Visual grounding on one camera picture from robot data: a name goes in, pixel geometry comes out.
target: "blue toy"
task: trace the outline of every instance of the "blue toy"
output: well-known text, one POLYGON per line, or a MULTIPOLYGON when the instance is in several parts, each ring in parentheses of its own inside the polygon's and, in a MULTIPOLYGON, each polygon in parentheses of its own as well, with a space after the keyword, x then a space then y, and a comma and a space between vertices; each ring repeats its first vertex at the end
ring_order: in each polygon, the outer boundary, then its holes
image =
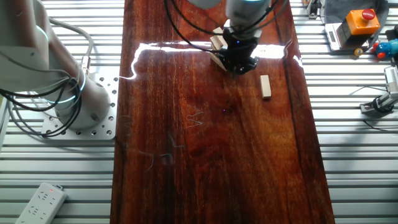
POLYGON ((398 39, 389 42, 375 43, 373 49, 378 58, 391 58, 398 54, 398 39))

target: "reddish wood surface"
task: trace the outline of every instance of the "reddish wood surface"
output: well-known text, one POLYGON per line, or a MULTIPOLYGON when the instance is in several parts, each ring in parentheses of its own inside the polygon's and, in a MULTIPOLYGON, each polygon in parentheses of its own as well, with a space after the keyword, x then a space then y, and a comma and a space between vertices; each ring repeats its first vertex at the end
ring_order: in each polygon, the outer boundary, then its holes
MULTIPOLYGON (((224 3, 177 4, 208 30, 226 20, 224 3)), ((111 223, 334 223, 290 6, 263 29, 268 58, 241 77, 183 43, 162 1, 126 0, 111 223)))

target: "power strip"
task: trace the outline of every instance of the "power strip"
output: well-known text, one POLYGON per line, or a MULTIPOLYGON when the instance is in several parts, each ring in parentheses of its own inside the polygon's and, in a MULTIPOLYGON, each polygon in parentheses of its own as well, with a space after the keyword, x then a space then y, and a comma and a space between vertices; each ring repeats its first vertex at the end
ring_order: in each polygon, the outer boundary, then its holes
POLYGON ((50 224, 66 197, 61 186, 41 184, 15 224, 50 224))

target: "metal bracket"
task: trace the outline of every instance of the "metal bracket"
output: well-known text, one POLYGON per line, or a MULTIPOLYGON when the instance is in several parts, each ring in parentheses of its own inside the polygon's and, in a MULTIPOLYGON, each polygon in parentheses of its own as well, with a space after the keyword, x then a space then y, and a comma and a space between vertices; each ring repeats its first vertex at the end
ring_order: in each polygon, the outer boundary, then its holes
MULTIPOLYGON (((111 98, 109 112, 105 119, 100 121, 96 126, 85 130, 67 130, 65 134, 50 138, 50 140, 111 140, 116 133, 116 120, 118 112, 118 90, 119 90, 119 76, 118 75, 102 75, 100 73, 92 73, 89 78, 99 84, 103 85, 111 98)), ((54 131, 60 127, 62 123, 54 117, 47 117, 44 120, 42 133, 46 131, 54 131)))
POLYGON ((308 18, 317 19, 318 8, 319 8, 318 0, 311 0, 307 6, 308 18))
POLYGON ((394 112, 394 110, 391 110, 390 112, 387 112, 387 113, 380 113, 373 108, 373 102, 361 104, 360 107, 361 107, 362 114, 366 114, 367 116, 372 117, 372 118, 382 118, 385 115, 391 114, 394 112))

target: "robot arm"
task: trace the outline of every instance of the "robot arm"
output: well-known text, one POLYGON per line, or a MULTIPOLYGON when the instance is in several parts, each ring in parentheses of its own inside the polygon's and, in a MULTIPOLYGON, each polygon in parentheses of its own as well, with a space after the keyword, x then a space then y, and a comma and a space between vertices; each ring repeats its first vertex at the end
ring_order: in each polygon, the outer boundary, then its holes
MULTIPOLYGON (((190 0, 201 8, 215 6, 220 1, 190 0)), ((242 75, 255 69, 258 58, 252 57, 261 37, 258 24, 266 18, 271 0, 227 0, 226 15, 229 18, 223 31, 227 46, 217 54, 218 62, 226 70, 242 75)))
POLYGON ((63 80, 73 78, 80 89, 78 96, 74 94, 76 85, 73 82, 68 83, 56 104, 54 101, 61 95, 60 90, 43 96, 55 104, 60 121, 68 122, 76 108, 76 99, 81 100, 82 106, 72 129, 90 128, 107 115, 110 107, 107 91, 89 78, 55 35, 40 0, 0 1, 0 30, 2 94, 7 91, 46 93, 64 85, 63 80))

